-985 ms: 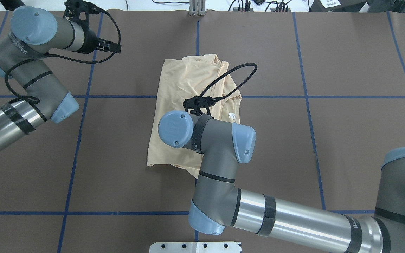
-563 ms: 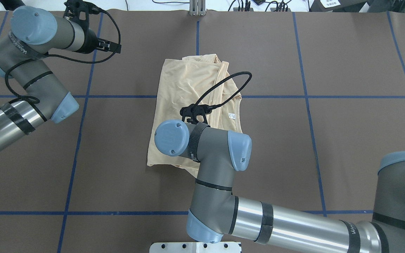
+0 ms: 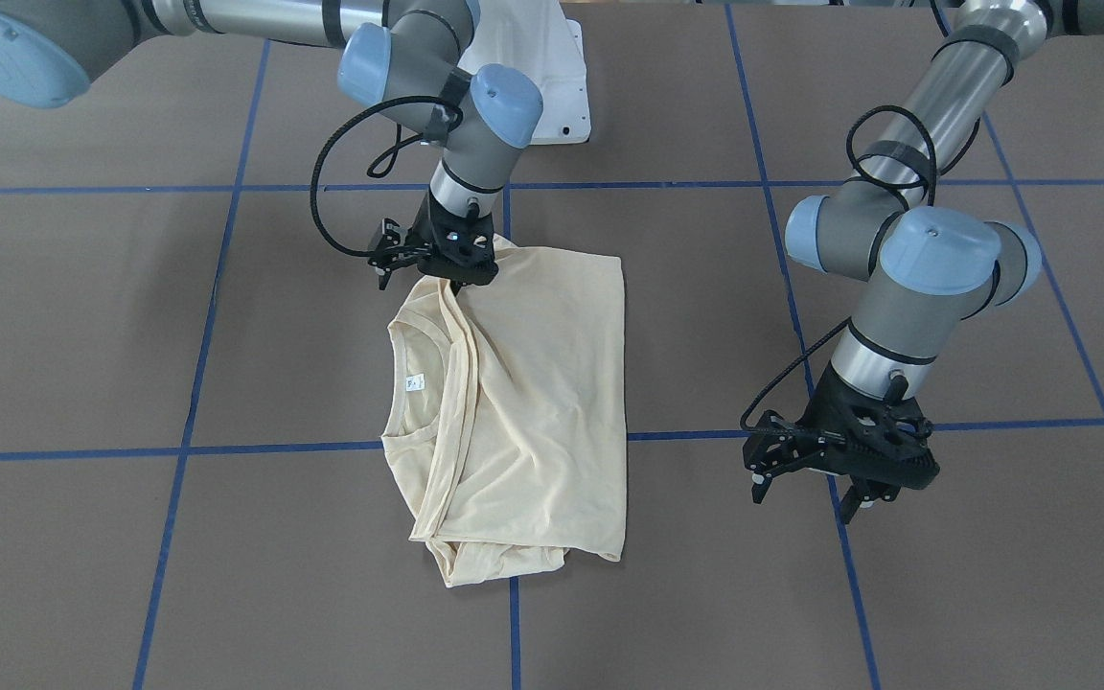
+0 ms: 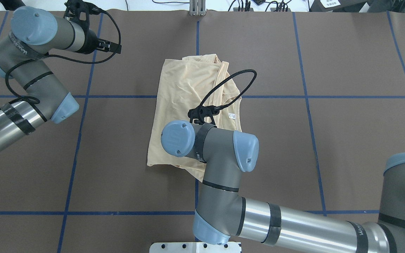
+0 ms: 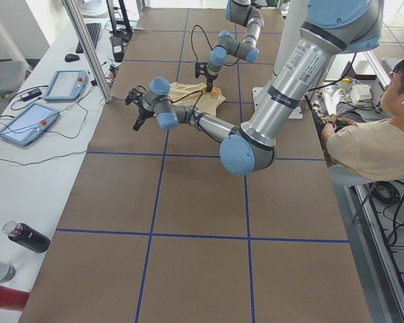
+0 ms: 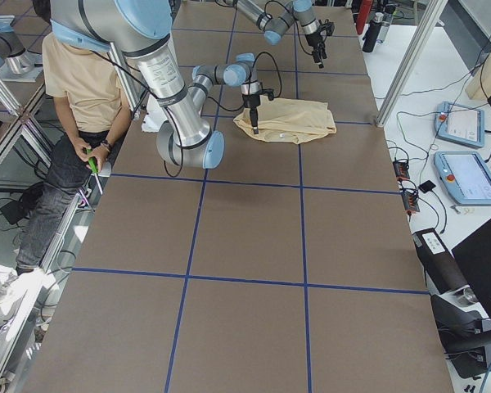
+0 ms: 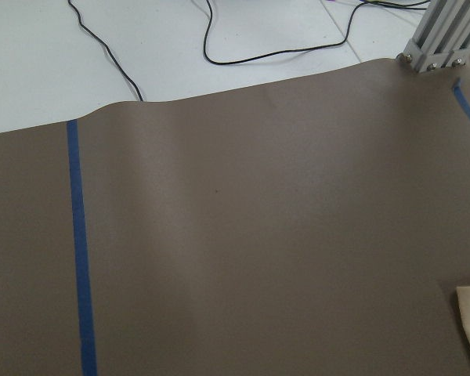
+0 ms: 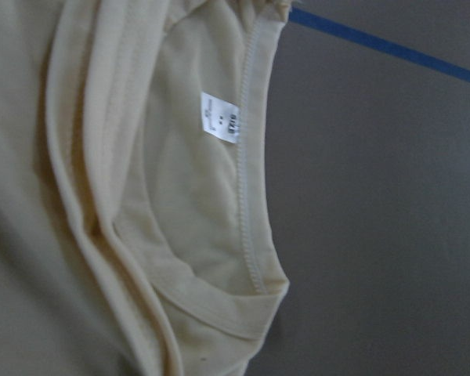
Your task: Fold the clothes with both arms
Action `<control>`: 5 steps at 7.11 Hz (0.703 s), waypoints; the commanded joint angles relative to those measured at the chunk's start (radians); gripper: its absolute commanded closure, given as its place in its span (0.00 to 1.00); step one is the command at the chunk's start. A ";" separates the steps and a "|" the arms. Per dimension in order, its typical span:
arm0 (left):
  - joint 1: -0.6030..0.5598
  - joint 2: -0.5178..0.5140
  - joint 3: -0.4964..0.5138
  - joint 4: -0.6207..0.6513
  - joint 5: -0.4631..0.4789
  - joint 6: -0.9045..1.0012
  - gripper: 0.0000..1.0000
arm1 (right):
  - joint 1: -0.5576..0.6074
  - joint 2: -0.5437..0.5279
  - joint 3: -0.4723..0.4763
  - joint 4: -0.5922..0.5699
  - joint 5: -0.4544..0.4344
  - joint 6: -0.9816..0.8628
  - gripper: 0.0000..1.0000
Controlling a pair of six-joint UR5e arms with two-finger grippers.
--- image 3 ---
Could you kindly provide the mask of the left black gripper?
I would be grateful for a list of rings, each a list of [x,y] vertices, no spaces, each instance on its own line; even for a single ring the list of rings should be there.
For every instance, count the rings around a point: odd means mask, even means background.
[[[896,485],[932,484],[932,421],[916,399],[870,399],[828,365],[798,424],[778,412],[763,412],[749,433],[744,466],[752,475],[750,497],[755,505],[763,502],[776,477],[806,468],[813,433],[803,427],[827,440],[817,468],[853,476],[839,502],[842,524],[850,524],[863,507],[894,501],[901,492]]]

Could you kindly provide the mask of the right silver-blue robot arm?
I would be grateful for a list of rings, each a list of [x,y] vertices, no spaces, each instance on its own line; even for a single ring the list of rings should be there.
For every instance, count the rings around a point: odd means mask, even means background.
[[[543,95],[522,70],[466,61],[485,47],[495,1],[0,1],[0,97],[56,109],[161,38],[226,36],[323,54],[355,113],[326,137],[306,183],[310,224],[333,252],[364,261],[386,288],[420,270],[452,291],[499,275],[495,206],[535,144]],[[412,146],[438,160],[415,216],[383,217],[364,247],[337,238],[321,210],[336,146],[376,117],[393,140],[367,167],[382,179]]]

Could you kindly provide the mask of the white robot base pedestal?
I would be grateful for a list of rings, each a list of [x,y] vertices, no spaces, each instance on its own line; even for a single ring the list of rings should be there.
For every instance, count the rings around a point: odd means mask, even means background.
[[[582,26],[558,1],[477,1],[479,22],[460,70],[486,64],[521,71],[540,91],[533,144],[586,144],[592,123]]]

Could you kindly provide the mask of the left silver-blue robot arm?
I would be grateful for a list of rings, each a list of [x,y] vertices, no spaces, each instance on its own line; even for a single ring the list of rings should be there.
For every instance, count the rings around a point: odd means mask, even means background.
[[[964,1],[928,70],[832,194],[806,197],[784,227],[788,257],[864,283],[800,418],[742,414],[742,463],[761,503],[785,474],[849,477],[842,523],[863,507],[928,488],[940,466],[917,393],[956,326],[1013,302],[1043,269],[1023,227],[937,204],[942,176],[967,153],[986,106],[1055,36],[1104,35],[1104,1]]]

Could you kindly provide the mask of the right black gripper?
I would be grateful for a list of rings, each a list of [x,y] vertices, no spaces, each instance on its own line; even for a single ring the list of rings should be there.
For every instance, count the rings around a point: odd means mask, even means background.
[[[498,275],[493,238],[493,217],[482,213],[477,199],[455,213],[428,192],[413,230],[392,217],[381,220],[365,261],[376,270],[380,291],[395,270],[416,264],[425,276],[452,280],[448,287],[457,296],[463,287],[486,287]]]

